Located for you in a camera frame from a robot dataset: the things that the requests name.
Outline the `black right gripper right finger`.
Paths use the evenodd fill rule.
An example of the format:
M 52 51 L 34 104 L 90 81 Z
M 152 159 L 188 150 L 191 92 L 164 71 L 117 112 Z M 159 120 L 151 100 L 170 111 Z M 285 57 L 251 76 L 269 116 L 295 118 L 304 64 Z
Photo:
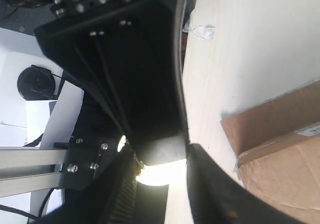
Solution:
M 199 144 L 187 149 L 187 193 L 194 223 L 299 223 L 236 183 Z

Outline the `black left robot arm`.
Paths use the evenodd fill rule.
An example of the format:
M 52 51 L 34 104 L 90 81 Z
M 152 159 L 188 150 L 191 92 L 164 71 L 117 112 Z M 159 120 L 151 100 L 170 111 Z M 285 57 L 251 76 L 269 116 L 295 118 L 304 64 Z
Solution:
M 106 111 L 147 165 L 186 157 L 181 40 L 187 0 L 56 0 L 43 54 Z

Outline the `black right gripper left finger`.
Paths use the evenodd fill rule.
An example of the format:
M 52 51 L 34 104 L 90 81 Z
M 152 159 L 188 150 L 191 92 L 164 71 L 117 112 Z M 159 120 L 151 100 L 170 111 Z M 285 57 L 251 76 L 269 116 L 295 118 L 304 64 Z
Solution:
M 135 153 L 125 145 L 110 166 L 68 207 L 62 223 L 131 223 L 137 170 Z

